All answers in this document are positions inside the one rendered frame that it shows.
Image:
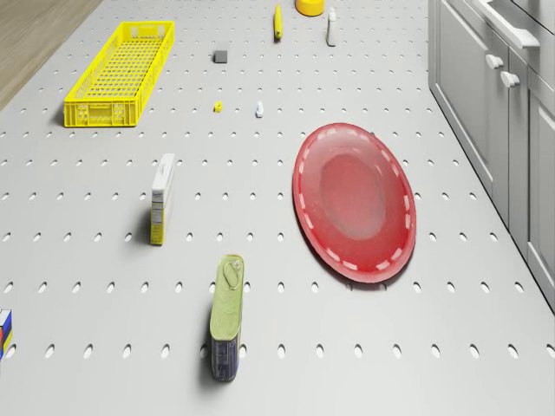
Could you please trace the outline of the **red plate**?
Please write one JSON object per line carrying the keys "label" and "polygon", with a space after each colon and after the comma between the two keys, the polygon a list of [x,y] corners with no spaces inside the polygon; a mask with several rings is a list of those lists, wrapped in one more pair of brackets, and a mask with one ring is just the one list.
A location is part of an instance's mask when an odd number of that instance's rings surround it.
{"label": "red plate", "polygon": [[312,248],[348,279],[380,283],[411,258],[414,194],[394,154],[363,128],[332,123],[311,133],[296,158],[292,196]]}

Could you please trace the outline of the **flat-sided can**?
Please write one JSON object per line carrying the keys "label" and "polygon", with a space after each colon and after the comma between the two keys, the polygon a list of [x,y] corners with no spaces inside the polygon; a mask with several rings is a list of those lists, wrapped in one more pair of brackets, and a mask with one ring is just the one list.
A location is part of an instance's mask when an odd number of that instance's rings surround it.
{"label": "flat-sided can", "polygon": [[218,266],[210,318],[212,375],[231,381],[238,371],[245,265],[239,255],[224,256]]}

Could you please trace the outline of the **white and yellow box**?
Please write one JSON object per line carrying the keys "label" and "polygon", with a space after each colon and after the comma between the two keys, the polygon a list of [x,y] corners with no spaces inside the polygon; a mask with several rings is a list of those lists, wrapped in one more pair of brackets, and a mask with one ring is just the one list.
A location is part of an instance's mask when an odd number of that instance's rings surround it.
{"label": "white and yellow box", "polygon": [[150,244],[162,245],[167,234],[175,172],[175,154],[164,153],[152,184]]}

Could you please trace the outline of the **yellow bowl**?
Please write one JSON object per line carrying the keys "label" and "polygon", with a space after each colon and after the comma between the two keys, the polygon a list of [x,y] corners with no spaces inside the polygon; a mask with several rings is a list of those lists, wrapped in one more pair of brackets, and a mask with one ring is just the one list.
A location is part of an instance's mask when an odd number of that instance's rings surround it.
{"label": "yellow bowl", "polygon": [[295,0],[295,7],[304,16],[320,16],[325,9],[325,0]]}

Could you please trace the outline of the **yellow basket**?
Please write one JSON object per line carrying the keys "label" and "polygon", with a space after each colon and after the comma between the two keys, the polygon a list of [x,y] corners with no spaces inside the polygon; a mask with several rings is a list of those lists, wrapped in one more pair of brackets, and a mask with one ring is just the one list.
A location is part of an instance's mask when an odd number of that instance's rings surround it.
{"label": "yellow basket", "polygon": [[120,23],[66,95],[64,126],[136,126],[173,42],[173,21]]}

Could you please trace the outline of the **white cabinet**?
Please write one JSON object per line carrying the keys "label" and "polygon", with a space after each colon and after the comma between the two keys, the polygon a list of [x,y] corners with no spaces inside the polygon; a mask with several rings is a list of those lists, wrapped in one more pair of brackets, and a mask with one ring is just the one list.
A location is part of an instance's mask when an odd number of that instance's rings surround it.
{"label": "white cabinet", "polygon": [[555,313],[555,0],[428,0],[428,84]]}

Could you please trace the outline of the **puzzle cube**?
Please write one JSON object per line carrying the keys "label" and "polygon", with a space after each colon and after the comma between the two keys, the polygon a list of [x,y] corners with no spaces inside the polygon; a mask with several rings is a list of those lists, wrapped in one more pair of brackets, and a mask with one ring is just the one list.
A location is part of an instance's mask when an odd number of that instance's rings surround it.
{"label": "puzzle cube", "polygon": [[12,336],[12,311],[0,309],[0,361],[6,354]]}

